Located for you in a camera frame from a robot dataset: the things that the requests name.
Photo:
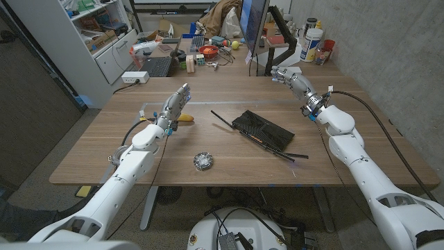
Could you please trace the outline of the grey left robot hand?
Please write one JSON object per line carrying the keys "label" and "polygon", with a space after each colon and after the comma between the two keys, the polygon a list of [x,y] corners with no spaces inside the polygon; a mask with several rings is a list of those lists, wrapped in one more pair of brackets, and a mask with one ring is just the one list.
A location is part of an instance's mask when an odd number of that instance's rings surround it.
{"label": "grey left robot hand", "polygon": [[185,83],[164,102],[156,124],[164,130],[177,131],[178,118],[190,99],[190,86]]}

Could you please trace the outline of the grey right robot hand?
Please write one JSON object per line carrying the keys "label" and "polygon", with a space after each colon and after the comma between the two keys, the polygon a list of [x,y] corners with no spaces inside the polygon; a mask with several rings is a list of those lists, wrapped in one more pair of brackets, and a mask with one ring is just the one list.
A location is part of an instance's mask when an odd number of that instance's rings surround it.
{"label": "grey right robot hand", "polygon": [[294,73],[283,67],[272,66],[272,80],[287,85],[295,97],[304,102],[302,114],[315,120],[325,109],[330,94],[318,95],[311,82],[302,74]]}

